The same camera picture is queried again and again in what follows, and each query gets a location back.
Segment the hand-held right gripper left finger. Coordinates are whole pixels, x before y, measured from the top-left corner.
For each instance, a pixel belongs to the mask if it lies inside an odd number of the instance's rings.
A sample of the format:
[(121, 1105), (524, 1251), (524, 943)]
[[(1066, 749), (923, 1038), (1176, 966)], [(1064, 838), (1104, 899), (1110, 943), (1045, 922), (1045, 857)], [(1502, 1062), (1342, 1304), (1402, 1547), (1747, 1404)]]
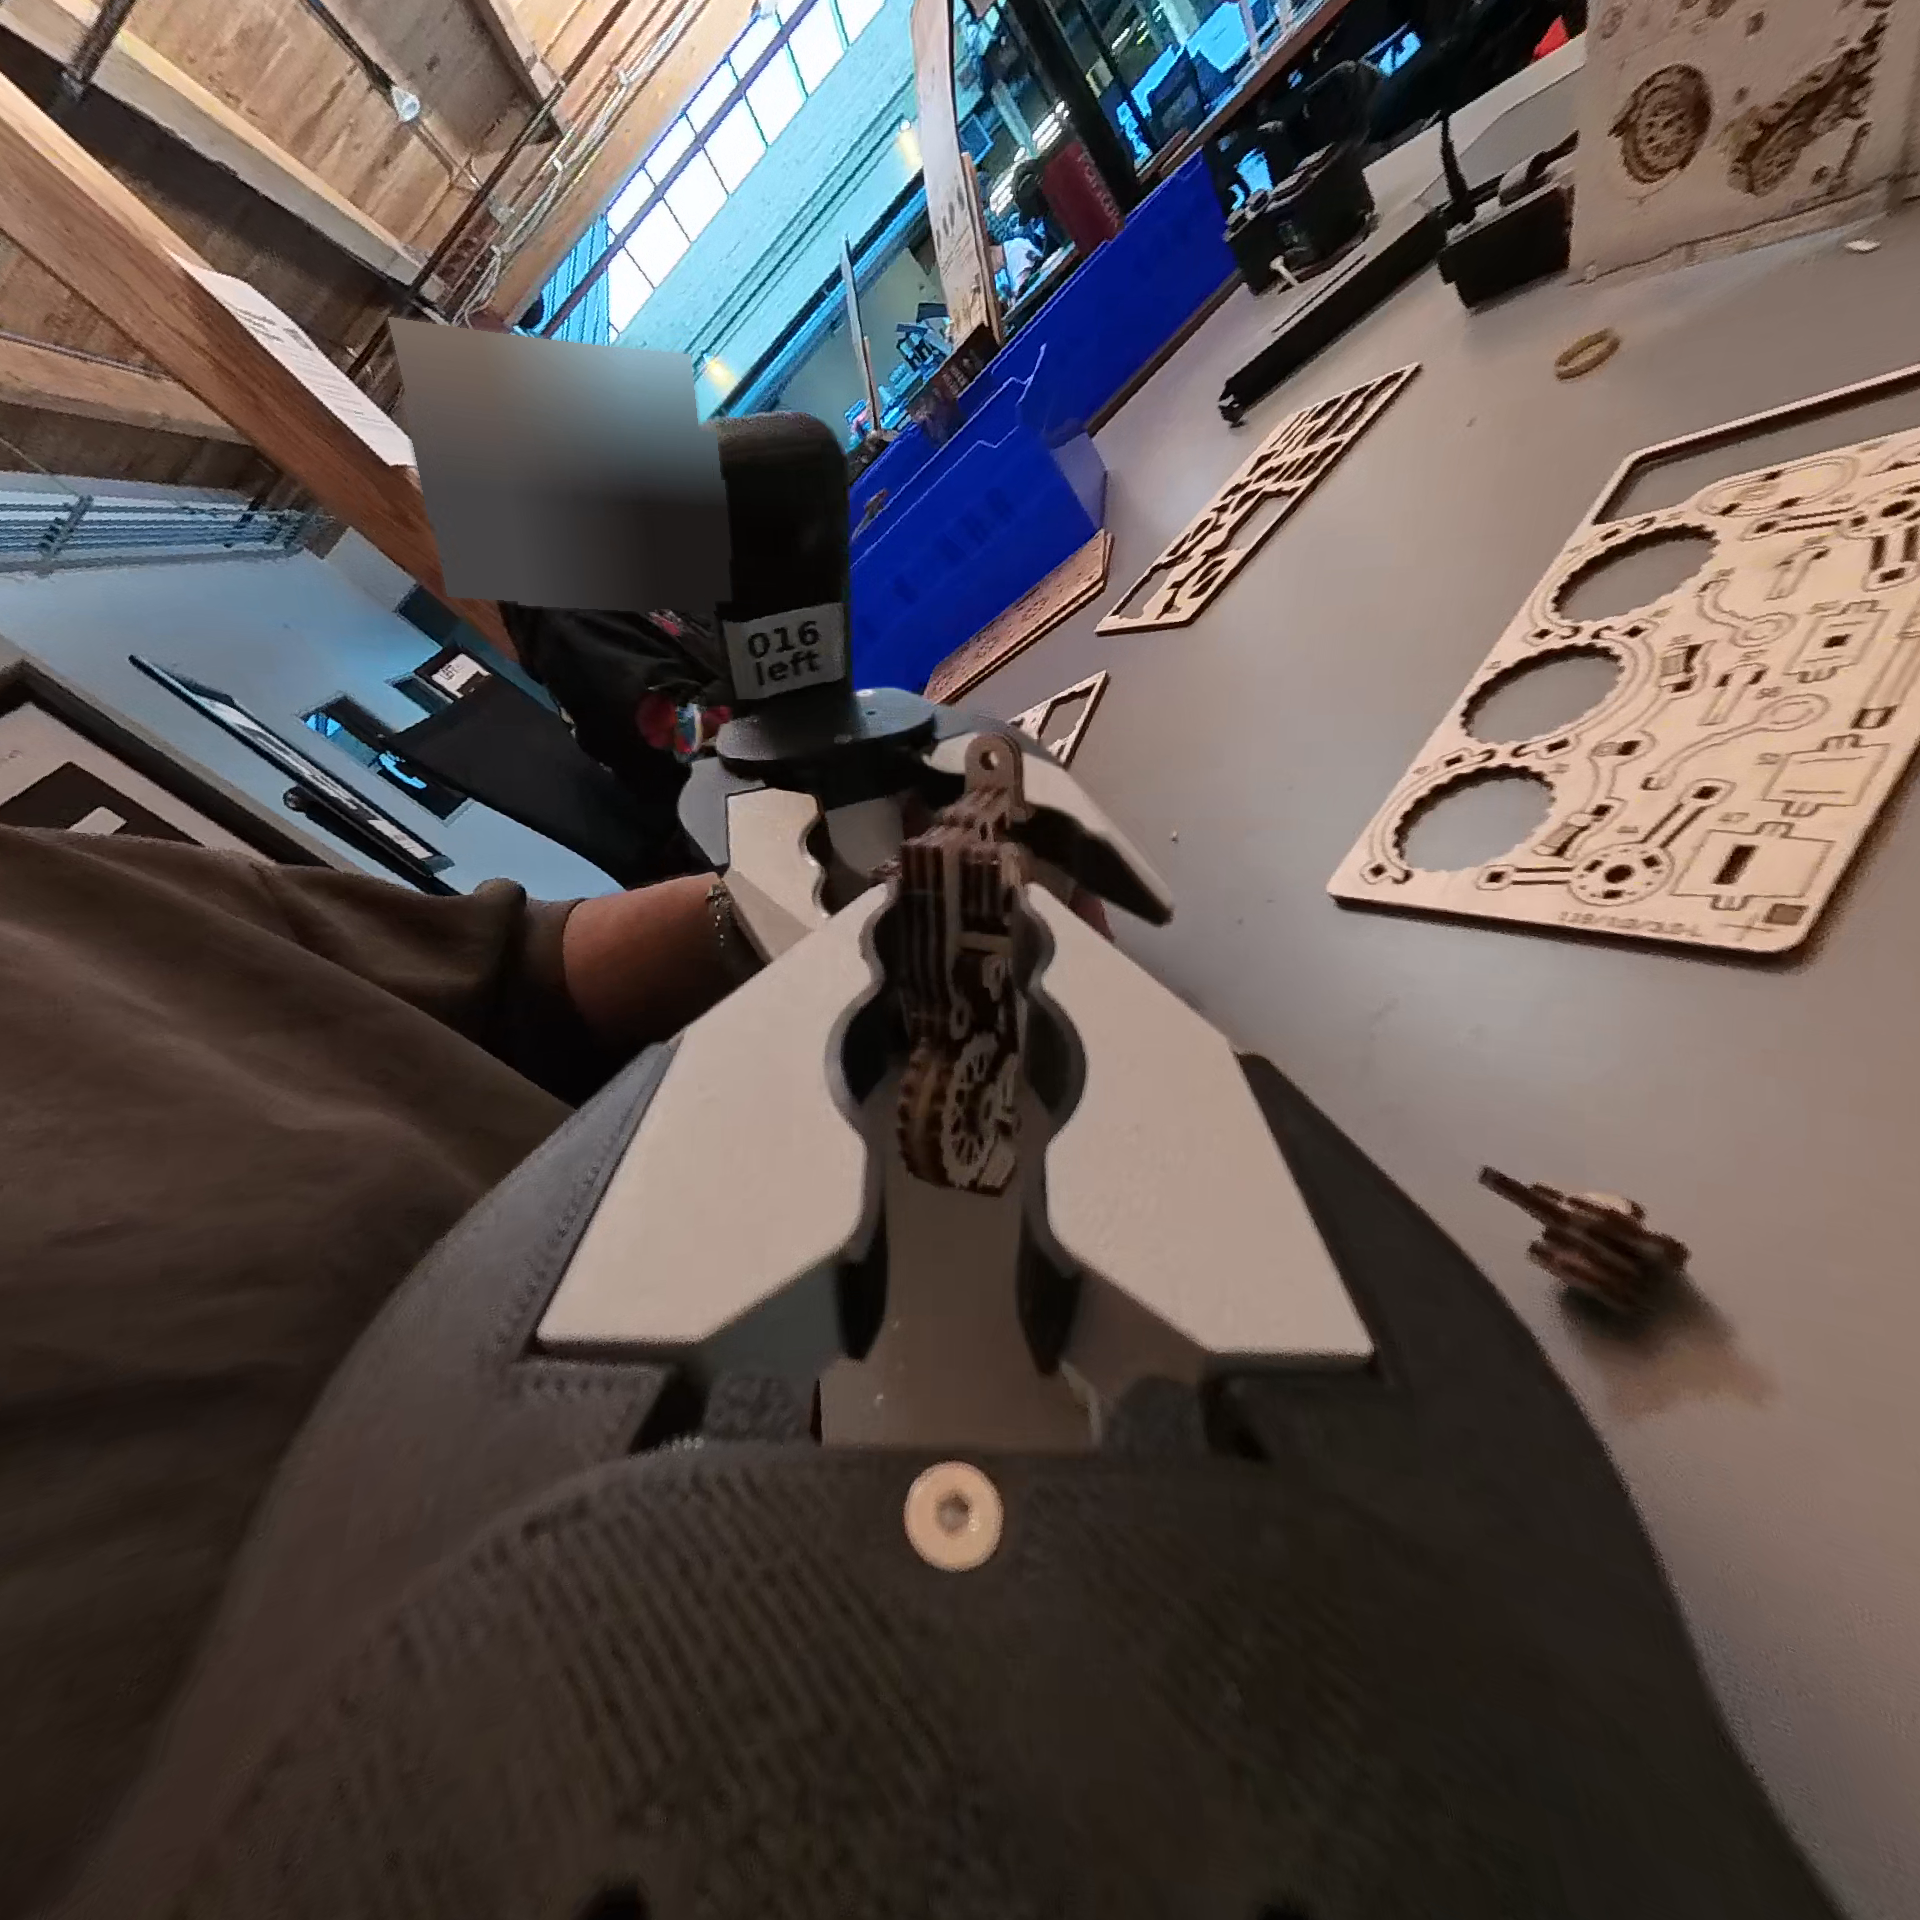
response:
[(649, 1072), (536, 1320), (549, 1357), (824, 1376), (883, 1322), (883, 1172), (846, 1076), (888, 885), (800, 929)]

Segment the small wooden gear assembly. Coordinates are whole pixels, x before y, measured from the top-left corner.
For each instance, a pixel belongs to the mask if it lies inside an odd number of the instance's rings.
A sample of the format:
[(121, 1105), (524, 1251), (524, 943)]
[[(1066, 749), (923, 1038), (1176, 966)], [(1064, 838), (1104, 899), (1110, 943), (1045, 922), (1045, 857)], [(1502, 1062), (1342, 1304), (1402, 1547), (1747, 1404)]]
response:
[(1689, 1281), (1689, 1243), (1646, 1223), (1646, 1208), (1604, 1188), (1552, 1188), (1474, 1163), (1474, 1188), (1531, 1223), (1523, 1264), (1557, 1281), (1602, 1320), (1646, 1320)]

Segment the standing wooden sheet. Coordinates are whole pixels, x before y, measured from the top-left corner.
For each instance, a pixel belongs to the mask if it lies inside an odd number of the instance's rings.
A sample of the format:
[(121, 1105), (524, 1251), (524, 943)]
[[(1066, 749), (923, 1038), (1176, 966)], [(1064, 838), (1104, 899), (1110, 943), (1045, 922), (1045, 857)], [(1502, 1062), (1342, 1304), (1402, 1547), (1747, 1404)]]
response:
[(948, 335), (997, 356), (1007, 312), (997, 312), (997, 264), (976, 226), (976, 180), (956, 134), (956, 9), (948, 0), (910, 9), (910, 54), (919, 54), (923, 220), (933, 220)]

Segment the wooden sheet frame piece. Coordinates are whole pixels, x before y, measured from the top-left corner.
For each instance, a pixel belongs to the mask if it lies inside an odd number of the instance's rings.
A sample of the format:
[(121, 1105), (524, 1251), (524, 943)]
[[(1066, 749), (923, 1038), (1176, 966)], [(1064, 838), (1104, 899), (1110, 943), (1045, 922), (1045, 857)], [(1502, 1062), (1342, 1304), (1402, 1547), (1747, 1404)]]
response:
[(1110, 687), (1110, 668), (1086, 678), (1086, 684), (1066, 684), (1066, 687), (1054, 687), (1054, 700), (1038, 700), (1038, 703), (1019, 703), (1016, 729), (1019, 729), (1027, 749), (1045, 749), (1054, 765), (1079, 765), (1079, 749), (1086, 749), (1086, 729), (1093, 729), (1093, 717), (1104, 717), (1104, 687)]

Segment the white instruction booklet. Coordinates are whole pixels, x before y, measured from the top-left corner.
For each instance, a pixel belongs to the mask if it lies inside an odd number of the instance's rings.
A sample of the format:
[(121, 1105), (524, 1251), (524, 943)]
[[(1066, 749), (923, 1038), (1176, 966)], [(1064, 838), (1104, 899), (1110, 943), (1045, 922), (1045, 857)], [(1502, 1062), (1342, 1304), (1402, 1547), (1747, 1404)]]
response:
[(1573, 280), (1858, 226), (1913, 180), (1913, 0), (1594, 0)]

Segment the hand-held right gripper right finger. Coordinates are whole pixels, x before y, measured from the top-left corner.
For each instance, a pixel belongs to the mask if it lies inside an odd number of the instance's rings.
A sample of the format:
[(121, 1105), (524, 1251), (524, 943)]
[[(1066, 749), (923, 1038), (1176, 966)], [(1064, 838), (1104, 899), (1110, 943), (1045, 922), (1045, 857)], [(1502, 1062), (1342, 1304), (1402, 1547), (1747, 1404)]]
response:
[(1066, 1031), (1045, 1243), (1086, 1281), (1079, 1376), (1342, 1376), (1377, 1336), (1307, 1223), (1235, 1045), (1064, 899), (1038, 1009)]

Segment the brown wooden sheet stack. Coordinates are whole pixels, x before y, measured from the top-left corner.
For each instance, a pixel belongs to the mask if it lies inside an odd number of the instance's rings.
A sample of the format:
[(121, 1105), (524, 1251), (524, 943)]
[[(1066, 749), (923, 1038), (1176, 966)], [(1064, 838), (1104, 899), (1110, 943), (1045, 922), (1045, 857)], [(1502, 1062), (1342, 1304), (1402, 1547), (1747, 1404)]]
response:
[(923, 700), (956, 703), (972, 684), (987, 684), (1007, 658), (1019, 658), (1027, 639), (1045, 639), (1064, 620), (1079, 620), (1086, 604), (1104, 604), (1110, 584), (1110, 557), (1117, 535), (1093, 534), (1064, 569), (1045, 569), (1016, 610), (997, 610), (972, 639), (956, 639)]

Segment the black framed board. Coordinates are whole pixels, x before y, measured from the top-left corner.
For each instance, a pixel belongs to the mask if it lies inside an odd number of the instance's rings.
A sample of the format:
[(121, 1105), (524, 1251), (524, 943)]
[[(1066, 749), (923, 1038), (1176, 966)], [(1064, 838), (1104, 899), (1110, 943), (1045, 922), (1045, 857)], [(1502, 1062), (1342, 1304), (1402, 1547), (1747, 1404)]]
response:
[(286, 811), (303, 811), (310, 831), (328, 831), (339, 841), (353, 841), (362, 857), (376, 857), (389, 878), (414, 885), (414, 893), (449, 893), (439, 864), (449, 852), (431, 852), (414, 831), (402, 831), (389, 804), (370, 804), (362, 787), (344, 787), (328, 765), (310, 765), (303, 749), (286, 749), (278, 729), (261, 729), (236, 687), (208, 687), (189, 678), (168, 678), (160, 658), (131, 658), (141, 684), (160, 684), (168, 700), (181, 700), (189, 717), (208, 717), (227, 738), (243, 738), (260, 765), (272, 765), (286, 783)]

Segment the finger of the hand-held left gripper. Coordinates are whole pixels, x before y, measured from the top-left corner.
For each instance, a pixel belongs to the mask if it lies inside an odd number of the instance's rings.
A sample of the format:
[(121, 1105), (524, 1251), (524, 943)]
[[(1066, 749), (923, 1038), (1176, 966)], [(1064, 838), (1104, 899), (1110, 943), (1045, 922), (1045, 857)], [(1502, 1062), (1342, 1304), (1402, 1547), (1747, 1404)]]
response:
[(723, 893), (767, 966), (783, 966), (824, 922), (824, 864), (808, 852), (808, 831), (824, 831), (824, 811), (800, 787), (723, 799)]
[(1147, 864), (1147, 852), (1079, 787), (1079, 771), (1064, 757), (1045, 757), (1038, 738), (933, 738), (923, 749), (923, 799), (956, 804), (961, 799), (961, 757), (972, 749), (1016, 749), (1019, 765), (1019, 804), (1016, 804), (1016, 841), (1066, 878), (1079, 893), (1139, 915), (1139, 922), (1176, 922), (1176, 893)]

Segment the black flat bar device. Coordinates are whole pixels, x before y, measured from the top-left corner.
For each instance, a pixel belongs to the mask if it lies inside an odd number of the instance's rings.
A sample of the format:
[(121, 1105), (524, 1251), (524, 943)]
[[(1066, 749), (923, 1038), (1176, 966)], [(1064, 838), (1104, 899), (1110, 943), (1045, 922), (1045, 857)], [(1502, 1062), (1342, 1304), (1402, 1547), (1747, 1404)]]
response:
[(1279, 395), (1294, 366), (1307, 366), (1342, 331), (1358, 331), (1377, 307), (1386, 307), (1417, 275), (1429, 275), (1444, 251), (1444, 206), (1386, 206), (1337, 275), (1307, 280), (1307, 299), (1218, 378), (1218, 426), (1243, 426), (1264, 395)]

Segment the cut-out wooden puzzle sheet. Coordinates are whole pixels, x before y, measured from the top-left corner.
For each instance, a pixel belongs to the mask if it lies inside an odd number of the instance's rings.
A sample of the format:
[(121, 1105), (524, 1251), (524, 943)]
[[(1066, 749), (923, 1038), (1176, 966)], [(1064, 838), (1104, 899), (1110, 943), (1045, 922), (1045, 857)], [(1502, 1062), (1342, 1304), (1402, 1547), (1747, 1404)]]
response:
[(1184, 535), (1117, 594), (1104, 637), (1193, 629), (1307, 493), (1399, 413), (1421, 361), (1342, 383), (1264, 431), (1264, 449), (1188, 515)]

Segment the wooden motorcycle model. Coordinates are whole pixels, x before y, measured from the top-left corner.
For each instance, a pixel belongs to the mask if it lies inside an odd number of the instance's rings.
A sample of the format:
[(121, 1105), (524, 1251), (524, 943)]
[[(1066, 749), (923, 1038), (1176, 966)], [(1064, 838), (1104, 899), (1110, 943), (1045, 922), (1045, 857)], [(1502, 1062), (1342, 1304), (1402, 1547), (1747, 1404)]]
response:
[(1027, 852), (1016, 729), (961, 749), (961, 799), (902, 841), (888, 987), (910, 1031), (902, 1163), (933, 1188), (1007, 1194), (1019, 1172), (1019, 966)]

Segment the blue plastic bin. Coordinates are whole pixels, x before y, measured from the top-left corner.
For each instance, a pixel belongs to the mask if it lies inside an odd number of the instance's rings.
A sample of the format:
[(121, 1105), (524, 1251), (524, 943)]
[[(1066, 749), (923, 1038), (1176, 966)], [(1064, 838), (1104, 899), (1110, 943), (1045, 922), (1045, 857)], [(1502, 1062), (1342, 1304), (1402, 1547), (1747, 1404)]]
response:
[(1225, 220), (1206, 156), (1188, 156), (1027, 319), (1045, 426), (1104, 426), (1225, 280)]
[(850, 535), (850, 687), (923, 687), (997, 610), (1110, 520), (1110, 465), (1054, 356), (997, 378)]

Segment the grey desk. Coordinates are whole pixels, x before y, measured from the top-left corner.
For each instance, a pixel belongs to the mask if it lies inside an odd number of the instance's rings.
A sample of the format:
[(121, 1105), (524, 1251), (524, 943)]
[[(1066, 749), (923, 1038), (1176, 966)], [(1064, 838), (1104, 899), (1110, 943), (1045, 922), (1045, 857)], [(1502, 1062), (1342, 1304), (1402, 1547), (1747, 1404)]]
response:
[[(1225, 299), (1093, 441), (1110, 576), (1269, 419), (1421, 361), (1399, 413), (1184, 637), (1079, 610), (987, 717), (1110, 668), (1079, 783), (1184, 915), (1117, 943), (1269, 1055), (1523, 1320), (1613, 1445), (1705, 1674), (1858, 1920), (1920, 1909), (1920, 799), (1795, 966), (1358, 915), (1328, 878), (1570, 544), (1604, 471), (1920, 361), (1920, 206), (1689, 275), (1461, 312), (1402, 280), (1235, 431), (1218, 378), (1286, 299)], [(1557, 344), (1613, 331), (1594, 378)], [(1602, 1320), (1523, 1264), (1474, 1163), (1646, 1208), (1692, 1264)]]

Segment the small black box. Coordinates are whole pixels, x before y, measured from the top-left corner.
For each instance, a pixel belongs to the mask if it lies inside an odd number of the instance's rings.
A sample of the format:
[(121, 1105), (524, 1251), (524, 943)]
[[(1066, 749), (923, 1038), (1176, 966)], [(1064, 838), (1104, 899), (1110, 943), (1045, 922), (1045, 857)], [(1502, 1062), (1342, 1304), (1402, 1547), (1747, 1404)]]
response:
[(1469, 194), (1469, 220), (1439, 251), (1439, 280), (1474, 312), (1521, 299), (1573, 255), (1573, 180), (1557, 156), (1531, 156)]

